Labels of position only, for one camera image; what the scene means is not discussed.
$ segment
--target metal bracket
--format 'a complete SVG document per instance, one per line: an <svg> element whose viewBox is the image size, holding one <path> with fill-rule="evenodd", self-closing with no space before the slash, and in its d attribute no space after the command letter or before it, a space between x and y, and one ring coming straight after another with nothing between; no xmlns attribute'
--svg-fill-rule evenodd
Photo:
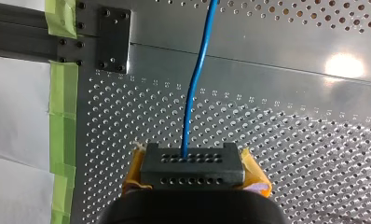
<svg viewBox="0 0 371 224"><path fill-rule="evenodd" d="M232 189L244 181L236 144L222 148L189 148L180 158L180 148L159 148L150 143L140 170L141 182L154 189Z"/></svg>
<svg viewBox="0 0 371 224"><path fill-rule="evenodd" d="M102 7L99 20L98 66L109 72L127 73L131 11Z"/></svg>

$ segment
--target perforated metal panel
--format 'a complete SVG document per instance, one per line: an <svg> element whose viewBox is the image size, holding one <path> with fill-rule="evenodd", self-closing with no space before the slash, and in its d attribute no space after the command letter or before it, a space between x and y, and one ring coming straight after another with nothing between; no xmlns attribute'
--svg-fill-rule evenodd
<svg viewBox="0 0 371 224"><path fill-rule="evenodd" d="M128 76L96 71L79 86L75 223L120 196L133 141L180 146L196 55L130 56ZM371 223L371 85L208 58L195 101L190 145L248 147L289 223Z"/></svg>

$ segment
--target hole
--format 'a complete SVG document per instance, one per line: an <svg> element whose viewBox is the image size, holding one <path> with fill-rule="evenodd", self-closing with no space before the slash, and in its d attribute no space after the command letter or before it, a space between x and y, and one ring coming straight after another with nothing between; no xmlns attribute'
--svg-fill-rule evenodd
<svg viewBox="0 0 371 224"><path fill-rule="evenodd" d="M189 184L189 185L193 185L193 184L195 184L195 178L189 178L189 179L188 179L188 184Z"/></svg>
<svg viewBox="0 0 371 224"><path fill-rule="evenodd" d="M222 178L217 178L217 180L215 181L216 184L220 185L222 183L224 183L224 180Z"/></svg>

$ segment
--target green tape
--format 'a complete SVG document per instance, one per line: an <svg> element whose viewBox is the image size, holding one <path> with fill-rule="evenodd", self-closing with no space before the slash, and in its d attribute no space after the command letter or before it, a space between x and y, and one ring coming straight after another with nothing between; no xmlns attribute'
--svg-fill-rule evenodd
<svg viewBox="0 0 371 224"><path fill-rule="evenodd" d="M65 215L62 212L52 210L51 211L51 224L69 224L70 216Z"/></svg>
<svg viewBox="0 0 371 224"><path fill-rule="evenodd" d="M51 62L49 170L55 174L52 224L69 224L76 176L78 66Z"/></svg>
<svg viewBox="0 0 371 224"><path fill-rule="evenodd" d="M76 0L46 0L48 33L77 39Z"/></svg>
<svg viewBox="0 0 371 224"><path fill-rule="evenodd" d="M49 114L76 119L78 66L51 62Z"/></svg>

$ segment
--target blue cable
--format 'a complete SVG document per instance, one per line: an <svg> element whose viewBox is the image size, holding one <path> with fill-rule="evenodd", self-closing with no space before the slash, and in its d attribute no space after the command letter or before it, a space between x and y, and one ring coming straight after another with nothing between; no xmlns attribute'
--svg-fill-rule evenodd
<svg viewBox="0 0 371 224"><path fill-rule="evenodd" d="M202 71L203 63L205 61L206 51L208 50L209 40L213 28L214 12L217 9L218 0L211 0L209 4L208 15L206 16L205 28L203 30L203 38L200 44L200 50L198 55L197 64L194 68L194 73L192 74L191 82L189 83L188 93L186 96L185 103L185 118L184 118L184 128L183 128L183 139L182 139L182 157L187 156L188 151L188 131L189 131L189 121L191 120L191 109L193 105L195 90L197 89L198 79L200 77L200 72Z"/></svg>

